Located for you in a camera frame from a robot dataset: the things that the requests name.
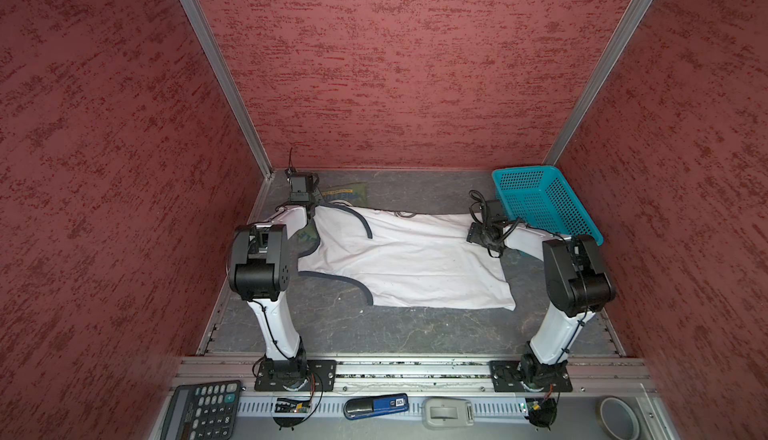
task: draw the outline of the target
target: garment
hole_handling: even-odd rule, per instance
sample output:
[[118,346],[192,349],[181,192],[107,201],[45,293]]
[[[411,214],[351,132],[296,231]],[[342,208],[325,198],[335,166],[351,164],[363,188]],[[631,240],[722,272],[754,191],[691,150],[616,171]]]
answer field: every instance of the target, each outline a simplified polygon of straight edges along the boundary
[[405,218],[351,208],[370,225],[372,238],[360,218],[319,206],[320,243],[299,258],[301,275],[355,283],[372,305],[514,309],[500,260],[466,241],[470,215]]

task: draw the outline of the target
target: textured red wall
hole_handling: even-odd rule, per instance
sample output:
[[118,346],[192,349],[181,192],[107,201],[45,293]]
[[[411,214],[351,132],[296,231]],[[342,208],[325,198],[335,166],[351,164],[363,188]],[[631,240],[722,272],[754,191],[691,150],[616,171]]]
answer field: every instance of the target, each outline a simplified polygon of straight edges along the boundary
[[629,0],[200,0],[272,163],[538,164]]
[[768,0],[655,0],[558,166],[685,438],[768,432]]
[[260,181],[178,0],[0,0],[0,437],[143,438]]

